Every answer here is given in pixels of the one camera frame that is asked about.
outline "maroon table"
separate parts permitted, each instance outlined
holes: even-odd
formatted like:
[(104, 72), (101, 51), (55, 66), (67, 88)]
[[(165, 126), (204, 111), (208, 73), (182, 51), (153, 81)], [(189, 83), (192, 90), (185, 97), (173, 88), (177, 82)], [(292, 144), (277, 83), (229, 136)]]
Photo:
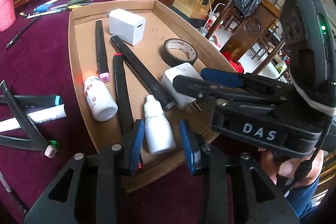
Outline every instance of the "maroon table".
[[(69, 12), (44, 16), (11, 49), (6, 49), (6, 44), (28, 23), (27, 19), (18, 15), (19, 12), (27, 14), (47, 1), (49, 0), (31, 0), (18, 7), (14, 25), (0, 33), (0, 80), (6, 80), (13, 95), (58, 94), (63, 98), (67, 111), (67, 118), (38, 125), (46, 139), (55, 139), (61, 143), (61, 152), (55, 158), (48, 159), (40, 152), (0, 146), (0, 170), (28, 207), (35, 203), (75, 153), (96, 153), (73, 88), (68, 55)], [(0, 106), (0, 121), (11, 117), (13, 115), (8, 106)], [(26, 138), (22, 130), (5, 134)], [(221, 144), (222, 140), (223, 138), (217, 139), (216, 143)], [(225, 143), (231, 150), (236, 150), (236, 146), (227, 139)], [(124, 223), (197, 223), (202, 180), (202, 177), (192, 177), (184, 164), (152, 184), (127, 194), (125, 200), (128, 207), (124, 214)], [(22, 223), (23, 213), (2, 185), (0, 200), (11, 215)]]

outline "green pen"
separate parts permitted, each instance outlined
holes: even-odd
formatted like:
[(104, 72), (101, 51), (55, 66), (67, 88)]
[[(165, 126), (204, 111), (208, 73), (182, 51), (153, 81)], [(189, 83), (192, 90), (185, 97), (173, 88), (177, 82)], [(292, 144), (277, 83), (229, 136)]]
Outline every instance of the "green pen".
[(79, 3), (87, 3), (87, 2), (91, 2), (91, 1), (93, 1), (93, 0), (69, 0), (65, 4), (62, 4), (62, 5), (50, 8), (50, 10), (56, 10), (56, 9), (60, 9), (60, 8), (66, 8), (66, 7), (71, 6), (71, 5), (75, 5), (75, 4), (79, 4)]

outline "finger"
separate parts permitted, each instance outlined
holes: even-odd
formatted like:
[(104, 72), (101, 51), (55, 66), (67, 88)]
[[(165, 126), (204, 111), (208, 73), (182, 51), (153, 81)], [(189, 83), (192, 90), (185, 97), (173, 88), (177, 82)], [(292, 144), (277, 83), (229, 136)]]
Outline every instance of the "finger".
[(261, 153), (260, 165), (274, 184), (276, 184), (279, 165), (273, 159), (272, 151), (265, 150)]
[[(309, 155), (303, 159), (290, 159), (283, 162), (280, 165), (278, 174), (286, 177), (286, 178), (294, 178), (295, 171), (299, 167), (300, 163), (304, 160), (308, 160), (312, 155)], [(313, 181), (318, 177), (323, 164), (323, 151), (319, 151), (315, 160), (313, 161), (313, 165), (311, 171), (307, 175), (307, 179), (313, 179)]]
[(317, 177), (319, 176), (322, 170), (323, 158), (324, 158), (323, 151), (320, 150), (316, 158), (313, 161), (311, 171), (309, 172), (307, 177), (302, 182), (298, 182), (295, 185), (295, 187), (310, 185), (317, 179)]

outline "pink container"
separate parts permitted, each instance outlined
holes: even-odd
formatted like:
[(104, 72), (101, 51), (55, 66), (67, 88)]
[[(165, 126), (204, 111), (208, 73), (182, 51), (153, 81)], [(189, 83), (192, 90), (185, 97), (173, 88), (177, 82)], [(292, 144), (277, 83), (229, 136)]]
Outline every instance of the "pink container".
[(0, 0), (0, 31), (7, 30), (15, 19), (13, 0)]

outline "white power adapter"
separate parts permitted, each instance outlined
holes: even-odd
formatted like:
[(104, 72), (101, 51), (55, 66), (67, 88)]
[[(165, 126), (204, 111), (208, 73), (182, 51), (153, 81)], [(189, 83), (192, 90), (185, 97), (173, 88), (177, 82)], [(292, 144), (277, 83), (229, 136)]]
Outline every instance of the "white power adapter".
[(190, 63), (183, 63), (165, 71), (165, 74), (163, 75), (161, 80), (161, 85), (174, 98), (176, 106), (180, 110), (184, 110), (196, 99), (184, 94), (180, 94), (176, 91), (173, 86), (173, 79), (177, 75), (188, 76), (200, 80), (203, 80), (203, 78), (198, 74), (198, 72), (193, 68)]
[(110, 34), (119, 36), (132, 46), (143, 38), (146, 19), (123, 9), (110, 12)]

